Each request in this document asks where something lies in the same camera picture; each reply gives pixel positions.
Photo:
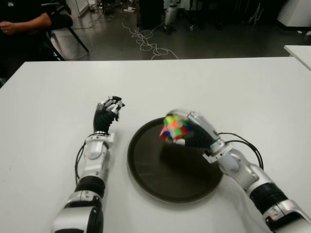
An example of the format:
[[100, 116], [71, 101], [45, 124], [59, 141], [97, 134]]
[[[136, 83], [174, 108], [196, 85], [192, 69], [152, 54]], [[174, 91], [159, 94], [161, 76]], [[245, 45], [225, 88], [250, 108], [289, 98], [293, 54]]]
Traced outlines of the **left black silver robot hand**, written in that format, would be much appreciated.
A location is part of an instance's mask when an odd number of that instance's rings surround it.
[[120, 110], [125, 104], [121, 97], [108, 96], [97, 104], [94, 118], [94, 132], [108, 133], [113, 121], [119, 121]]

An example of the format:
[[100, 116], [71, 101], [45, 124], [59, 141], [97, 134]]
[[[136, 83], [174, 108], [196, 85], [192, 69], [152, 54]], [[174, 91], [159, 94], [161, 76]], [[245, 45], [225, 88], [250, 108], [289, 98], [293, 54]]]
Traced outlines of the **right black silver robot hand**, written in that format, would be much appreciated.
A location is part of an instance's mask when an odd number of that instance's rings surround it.
[[213, 144], [221, 140], [214, 127], [199, 112], [185, 109], [173, 109], [166, 116], [179, 117], [187, 122], [191, 132], [182, 136], [181, 139], [173, 139], [170, 142], [193, 148], [209, 149]]

